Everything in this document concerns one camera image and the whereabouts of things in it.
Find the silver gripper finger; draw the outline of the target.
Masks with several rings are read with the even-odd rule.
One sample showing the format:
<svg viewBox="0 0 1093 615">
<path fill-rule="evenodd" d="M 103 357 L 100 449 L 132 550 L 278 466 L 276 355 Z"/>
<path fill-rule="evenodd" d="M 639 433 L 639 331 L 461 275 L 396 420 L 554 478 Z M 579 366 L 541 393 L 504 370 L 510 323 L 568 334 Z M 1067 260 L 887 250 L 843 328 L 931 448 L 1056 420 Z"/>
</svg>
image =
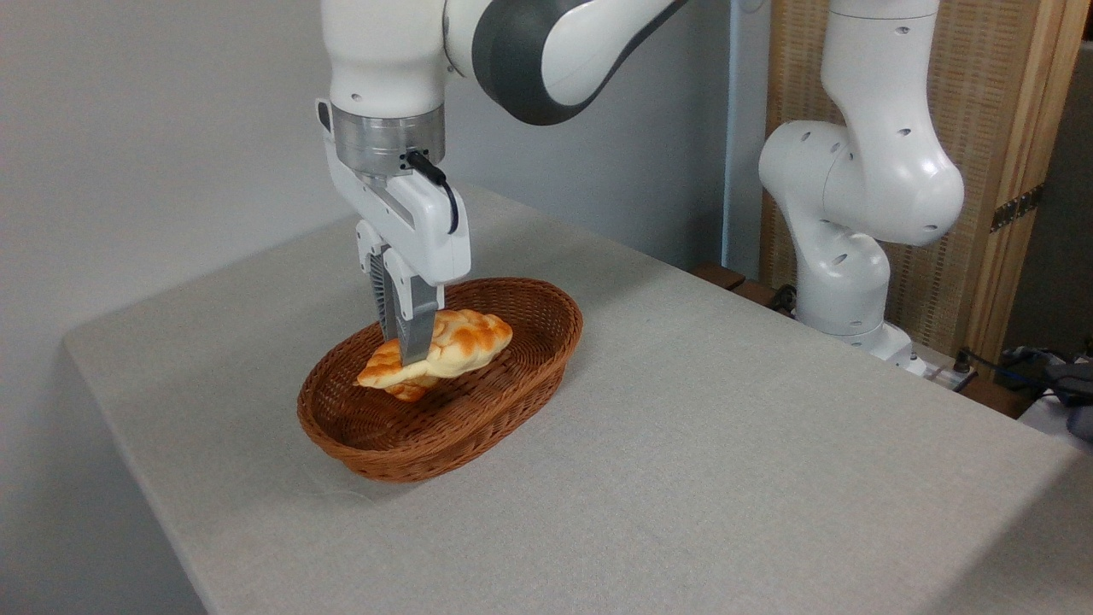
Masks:
<svg viewBox="0 0 1093 615">
<path fill-rule="evenodd" d="M 427 284 L 397 250 L 381 253 L 383 316 L 386 339 L 398 339 L 403 366 L 425 360 L 442 308 L 442 287 Z"/>
<path fill-rule="evenodd" d="M 383 339 L 396 339 L 398 334 L 395 320 L 395 291 L 385 267 L 385 253 L 389 245 L 383 241 L 380 235 L 365 220 L 359 221 L 355 230 L 359 235 L 360 268 L 371 280 L 372 297 L 376 304 L 377 322 Z"/>
</svg>

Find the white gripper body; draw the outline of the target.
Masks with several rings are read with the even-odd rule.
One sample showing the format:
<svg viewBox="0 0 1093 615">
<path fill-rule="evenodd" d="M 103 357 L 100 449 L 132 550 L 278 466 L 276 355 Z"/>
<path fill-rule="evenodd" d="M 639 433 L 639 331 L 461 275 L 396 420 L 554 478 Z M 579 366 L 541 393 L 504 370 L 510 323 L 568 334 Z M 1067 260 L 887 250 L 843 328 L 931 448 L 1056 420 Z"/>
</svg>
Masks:
<svg viewBox="0 0 1093 615">
<path fill-rule="evenodd" d="M 445 155 L 444 108 L 372 118 L 317 100 L 330 176 L 360 218 L 427 284 L 465 277 L 470 229 L 465 203 L 438 168 Z"/>
</svg>

